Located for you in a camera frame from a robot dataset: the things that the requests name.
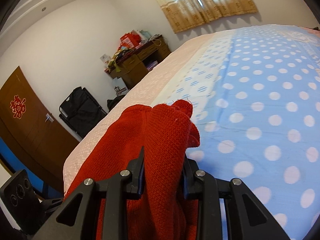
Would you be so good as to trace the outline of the red knitted sweater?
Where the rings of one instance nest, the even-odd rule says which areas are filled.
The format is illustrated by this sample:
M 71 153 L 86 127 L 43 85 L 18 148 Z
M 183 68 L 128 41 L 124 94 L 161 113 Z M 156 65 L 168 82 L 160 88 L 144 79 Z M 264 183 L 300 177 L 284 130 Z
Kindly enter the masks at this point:
M 200 144 L 192 113 L 185 100 L 128 107 L 97 143 L 67 193 L 87 178 L 111 178 L 144 154 L 144 193 L 127 202 L 129 239 L 194 239 L 198 202 L 185 200 L 178 188 L 185 151 Z

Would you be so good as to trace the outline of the black device with round dials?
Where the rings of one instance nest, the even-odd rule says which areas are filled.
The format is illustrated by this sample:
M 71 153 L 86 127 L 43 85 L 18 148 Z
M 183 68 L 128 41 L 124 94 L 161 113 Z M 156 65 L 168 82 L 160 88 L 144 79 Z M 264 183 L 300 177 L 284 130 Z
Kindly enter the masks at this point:
M 14 173 L 1 186 L 1 200 L 21 230 L 33 236 L 62 204 L 62 198 L 40 201 L 26 170 Z

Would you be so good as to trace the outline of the brown wooden door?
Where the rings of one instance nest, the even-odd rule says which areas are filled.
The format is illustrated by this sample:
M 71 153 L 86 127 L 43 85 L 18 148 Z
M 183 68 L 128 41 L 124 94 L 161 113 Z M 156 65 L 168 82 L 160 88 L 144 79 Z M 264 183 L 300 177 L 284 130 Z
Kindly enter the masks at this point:
M 1 87 L 1 137 L 31 172 L 64 193 L 63 166 L 79 142 L 52 117 L 20 67 Z

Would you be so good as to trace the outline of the white paper shopping bag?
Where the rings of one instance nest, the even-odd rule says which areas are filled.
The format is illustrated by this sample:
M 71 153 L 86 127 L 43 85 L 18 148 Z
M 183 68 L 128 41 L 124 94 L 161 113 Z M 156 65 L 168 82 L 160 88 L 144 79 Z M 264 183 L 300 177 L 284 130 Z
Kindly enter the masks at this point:
M 121 77 L 116 77 L 112 80 L 112 85 L 116 92 L 116 96 L 126 95 L 129 89 L 125 85 L 124 80 Z

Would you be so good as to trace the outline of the blue pink polka-dot bedspread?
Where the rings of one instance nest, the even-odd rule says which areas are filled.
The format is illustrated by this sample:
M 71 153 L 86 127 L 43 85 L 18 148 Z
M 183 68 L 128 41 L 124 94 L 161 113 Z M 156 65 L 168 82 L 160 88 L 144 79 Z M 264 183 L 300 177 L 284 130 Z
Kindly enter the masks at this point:
M 244 181 L 290 239 L 319 239 L 319 30 L 262 25 L 190 40 L 71 153 L 65 189 L 125 108 L 179 99 L 200 132 L 187 156 Z

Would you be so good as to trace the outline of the dark brown wooden desk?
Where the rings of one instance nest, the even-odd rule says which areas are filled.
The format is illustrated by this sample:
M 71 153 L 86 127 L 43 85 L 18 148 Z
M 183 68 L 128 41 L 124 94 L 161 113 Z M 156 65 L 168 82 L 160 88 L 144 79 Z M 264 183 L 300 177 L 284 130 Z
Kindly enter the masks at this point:
M 153 63 L 161 63 L 170 53 L 163 35 L 155 35 L 137 49 L 119 52 L 105 72 L 112 79 L 121 78 L 131 89 L 149 73 Z

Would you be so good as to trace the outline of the red gift bag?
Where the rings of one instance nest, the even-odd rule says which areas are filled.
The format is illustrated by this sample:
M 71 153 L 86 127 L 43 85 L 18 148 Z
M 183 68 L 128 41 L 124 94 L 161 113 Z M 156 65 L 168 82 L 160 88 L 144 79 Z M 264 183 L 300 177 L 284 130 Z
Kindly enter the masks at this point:
M 135 33 L 126 33 L 120 38 L 120 44 L 127 48 L 136 48 L 141 42 L 141 37 Z

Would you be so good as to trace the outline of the beige patterned window curtain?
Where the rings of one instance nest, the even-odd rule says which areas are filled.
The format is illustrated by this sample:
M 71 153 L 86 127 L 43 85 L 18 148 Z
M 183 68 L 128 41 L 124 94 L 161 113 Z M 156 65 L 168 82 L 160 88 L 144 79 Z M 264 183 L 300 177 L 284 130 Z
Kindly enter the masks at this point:
M 180 33 L 223 17 L 253 14 L 253 0 L 156 0 L 174 33 Z

